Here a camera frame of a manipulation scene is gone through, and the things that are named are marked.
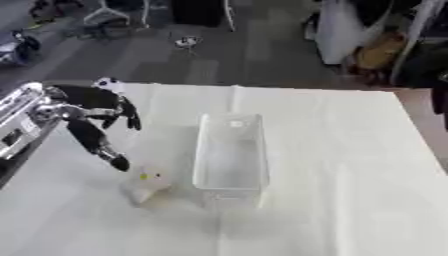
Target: gray floor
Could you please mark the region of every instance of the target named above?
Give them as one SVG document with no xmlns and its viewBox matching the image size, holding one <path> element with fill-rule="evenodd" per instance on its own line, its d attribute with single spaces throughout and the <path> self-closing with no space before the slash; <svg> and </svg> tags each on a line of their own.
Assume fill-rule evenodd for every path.
<svg viewBox="0 0 448 256">
<path fill-rule="evenodd" d="M 30 24 L 26 15 L 30 2 L 1 1 L 0 31 Z M 2 89 L 29 80 L 84 81 L 102 76 L 171 84 L 360 87 L 324 67 L 314 44 L 301 38 L 300 21 L 309 13 L 302 1 L 237 0 L 235 10 L 238 31 L 234 33 L 225 24 L 214 29 L 160 24 L 166 13 L 159 11 L 152 13 L 157 28 L 108 43 L 60 36 L 58 31 L 79 23 L 87 10 L 78 12 L 78 18 L 61 19 L 41 29 L 38 37 L 44 49 L 36 64 L 0 70 Z M 204 41 L 195 49 L 197 55 L 191 55 L 175 49 L 170 33 L 174 38 L 197 35 Z"/>
</svg>

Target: robotic hand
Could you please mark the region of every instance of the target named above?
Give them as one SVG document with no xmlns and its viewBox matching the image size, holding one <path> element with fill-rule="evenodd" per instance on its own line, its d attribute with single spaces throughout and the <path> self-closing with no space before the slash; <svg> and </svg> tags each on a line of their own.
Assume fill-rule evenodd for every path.
<svg viewBox="0 0 448 256">
<path fill-rule="evenodd" d="M 90 87 L 28 83 L 0 101 L 0 158 L 9 159 L 36 140 L 54 123 L 67 129 L 91 154 L 127 171 L 128 160 L 116 152 L 105 133 L 89 119 L 102 120 L 102 128 L 127 118 L 129 129 L 141 130 L 135 106 L 123 96 L 123 85 L 103 78 Z"/>
</svg>

